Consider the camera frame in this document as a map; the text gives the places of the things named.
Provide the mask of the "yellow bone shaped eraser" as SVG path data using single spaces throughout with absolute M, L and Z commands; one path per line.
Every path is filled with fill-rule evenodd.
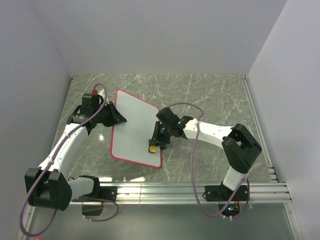
M 157 147 L 155 145 L 151 145 L 149 146 L 148 151 L 152 154 L 155 154 L 157 152 Z

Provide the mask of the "pink framed whiteboard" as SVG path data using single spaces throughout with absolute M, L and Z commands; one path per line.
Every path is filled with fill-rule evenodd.
M 162 166 L 162 151 L 149 152 L 149 139 L 158 120 L 159 108 L 123 89 L 118 89 L 114 103 L 127 122 L 112 127 L 110 155 L 117 160 L 153 168 Z

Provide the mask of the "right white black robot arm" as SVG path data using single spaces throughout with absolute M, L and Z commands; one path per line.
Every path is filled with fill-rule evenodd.
M 229 169 L 223 179 L 220 193 L 226 200 L 238 195 L 238 185 L 247 176 L 252 165 L 262 152 L 262 147 L 251 132 L 240 123 L 235 126 L 221 126 L 200 121 L 191 116 L 178 117 L 169 107 L 156 115 L 154 131 L 149 139 L 148 151 L 164 150 L 171 138 L 200 140 L 224 150 Z

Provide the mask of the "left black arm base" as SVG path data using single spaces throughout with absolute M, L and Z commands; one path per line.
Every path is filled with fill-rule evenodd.
M 98 190 L 94 193 L 89 193 L 79 198 L 75 199 L 74 201 L 98 201 L 101 202 L 102 200 L 108 200 L 115 202 L 118 194 L 118 187 L 117 186 L 100 186 Z

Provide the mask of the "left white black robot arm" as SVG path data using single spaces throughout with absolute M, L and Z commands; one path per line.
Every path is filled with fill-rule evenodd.
M 107 97 L 102 97 L 96 90 L 85 93 L 81 105 L 68 117 L 64 132 L 48 157 L 37 168 L 26 171 L 24 203 L 64 211 L 79 197 L 98 200 L 101 196 L 98 177 L 81 175 L 75 180 L 67 180 L 69 165 L 97 125 L 113 127 L 126 122 Z

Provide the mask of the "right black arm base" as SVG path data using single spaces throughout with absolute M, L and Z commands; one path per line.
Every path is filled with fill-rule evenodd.
M 222 185 L 206 185 L 204 187 L 205 192 L 202 197 L 207 202 L 226 202 L 233 191 Z M 246 201 L 248 199 L 249 190 L 246 185 L 241 185 L 233 196 L 232 201 Z

